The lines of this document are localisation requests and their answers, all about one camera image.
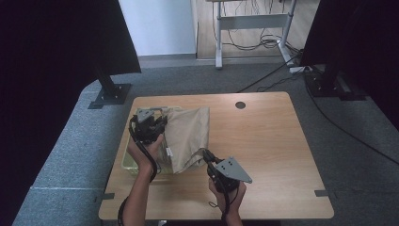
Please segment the person's left hand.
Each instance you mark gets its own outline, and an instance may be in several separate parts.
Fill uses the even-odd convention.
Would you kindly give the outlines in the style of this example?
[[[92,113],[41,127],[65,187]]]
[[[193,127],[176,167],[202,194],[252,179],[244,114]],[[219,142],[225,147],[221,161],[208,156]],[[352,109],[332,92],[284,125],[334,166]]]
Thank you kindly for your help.
[[[159,135],[157,140],[153,144],[146,146],[146,150],[149,152],[153,160],[156,160],[158,158],[158,149],[162,144],[163,139],[164,136]],[[140,149],[132,140],[130,140],[128,143],[127,151],[137,163],[139,172],[152,173],[153,167],[151,160],[143,152],[140,151]]]

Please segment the green plastic basket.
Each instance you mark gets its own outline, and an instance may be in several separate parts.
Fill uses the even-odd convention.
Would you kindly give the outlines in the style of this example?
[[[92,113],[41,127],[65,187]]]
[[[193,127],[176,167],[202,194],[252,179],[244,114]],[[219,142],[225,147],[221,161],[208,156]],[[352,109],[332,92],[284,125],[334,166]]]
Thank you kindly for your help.
[[[179,106],[152,106],[152,107],[140,107],[140,108],[153,109],[155,118],[158,118],[159,116],[166,116],[167,109],[181,109]],[[130,119],[128,120],[128,132],[129,132]],[[133,159],[133,157],[127,153],[127,148],[126,148],[125,153],[123,154],[123,158],[121,161],[121,167],[125,170],[128,170],[133,175],[138,174],[138,165],[135,162],[135,160]]]

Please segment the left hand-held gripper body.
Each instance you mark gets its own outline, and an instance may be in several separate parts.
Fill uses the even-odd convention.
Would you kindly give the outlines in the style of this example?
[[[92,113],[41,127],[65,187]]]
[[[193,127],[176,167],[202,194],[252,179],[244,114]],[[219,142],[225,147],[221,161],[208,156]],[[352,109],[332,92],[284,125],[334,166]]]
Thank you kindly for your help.
[[[155,122],[158,118],[154,117],[153,109],[139,108],[129,121],[131,137],[146,145],[154,143],[160,135],[155,131],[155,127],[164,125]]]

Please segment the beige cloth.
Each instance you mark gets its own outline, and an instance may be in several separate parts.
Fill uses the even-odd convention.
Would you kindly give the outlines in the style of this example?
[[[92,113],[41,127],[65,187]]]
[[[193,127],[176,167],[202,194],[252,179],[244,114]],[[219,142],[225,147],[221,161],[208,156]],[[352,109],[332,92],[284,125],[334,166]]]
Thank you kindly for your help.
[[[171,166],[174,174],[195,170],[205,164],[202,151],[208,148],[210,108],[165,108],[162,115],[168,119],[164,132],[161,158]]]

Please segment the black metal stand base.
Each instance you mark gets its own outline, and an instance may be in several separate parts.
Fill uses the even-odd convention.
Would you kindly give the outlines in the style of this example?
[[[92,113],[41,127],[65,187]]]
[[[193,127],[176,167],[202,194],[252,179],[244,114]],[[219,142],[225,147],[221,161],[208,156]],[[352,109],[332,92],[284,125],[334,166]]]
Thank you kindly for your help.
[[[123,105],[130,90],[130,84],[115,84],[110,75],[105,74],[99,66],[94,72],[102,86],[96,99],[88,106],[89,109],[101,109],[105,105]]]
[[[322,71],[311,66],[305,83],[312,97],[338,97],[341,101],[365,101],[367,92],[354,78],[327,65]]]

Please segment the white desk frame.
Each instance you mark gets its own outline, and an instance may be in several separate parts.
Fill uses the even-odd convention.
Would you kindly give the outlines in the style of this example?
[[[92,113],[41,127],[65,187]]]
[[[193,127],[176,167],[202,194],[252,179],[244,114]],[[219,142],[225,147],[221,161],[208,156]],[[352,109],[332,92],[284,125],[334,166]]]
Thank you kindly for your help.
[[[287,38],[291,28],[295,14],[295,6],[297,0],[290,0],[290,8],[287,12],[278,14],[257,14],[257,15],[234,15],[223,16],[222,6],[226,2],[234,2],[240,0],[205,0],[206,2],[216,3],[217,10],[215,16],[215,67],[218,70],[223,68],[222,56],[222,39],[221,32],[223,30],[244,30],[244,29],[266,29],[281,28],[282,35],[277,40],[277,46],[285,64],[291,68],[294,66],[293,58],[290,56],[287,47]]]

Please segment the person's right hand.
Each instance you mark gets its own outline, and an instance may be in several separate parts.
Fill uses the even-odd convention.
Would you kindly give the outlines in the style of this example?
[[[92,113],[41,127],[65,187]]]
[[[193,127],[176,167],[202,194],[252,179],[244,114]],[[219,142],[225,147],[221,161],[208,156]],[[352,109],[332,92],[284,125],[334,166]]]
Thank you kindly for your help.
[[[229,194],[230,206],[228,211],[226,211],[224,194],[216,190],[215,183],[212,180],[209,180],[209,189],[215,195],[215,207],[218,207],[226,218],[239,218],[239,208],[247,191],[247,186],[243,182],[240,182],[239,186]]]

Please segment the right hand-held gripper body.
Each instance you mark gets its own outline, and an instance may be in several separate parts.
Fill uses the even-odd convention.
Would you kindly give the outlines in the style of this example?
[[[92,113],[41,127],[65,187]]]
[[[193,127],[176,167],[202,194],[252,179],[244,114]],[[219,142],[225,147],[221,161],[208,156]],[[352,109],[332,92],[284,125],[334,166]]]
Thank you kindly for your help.
[[[238,161],[230,156],[226,159],[217,159],[216,162],[207,164],[208,176],[215,183],[215,188],[220,193],[230,193],[234,191],[240,182],[253,182]]]

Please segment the white power strip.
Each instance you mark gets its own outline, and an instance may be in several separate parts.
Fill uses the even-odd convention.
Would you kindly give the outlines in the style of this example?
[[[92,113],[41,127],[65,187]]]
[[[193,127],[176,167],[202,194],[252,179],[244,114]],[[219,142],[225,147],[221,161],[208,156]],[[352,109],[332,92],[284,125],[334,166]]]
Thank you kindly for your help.
[[[291,67],[291,68],[289,68],[289,72],[291,74],[310,73],[312,71],[313,71],[313,69],[310,66],[301,66],[301,67]]]

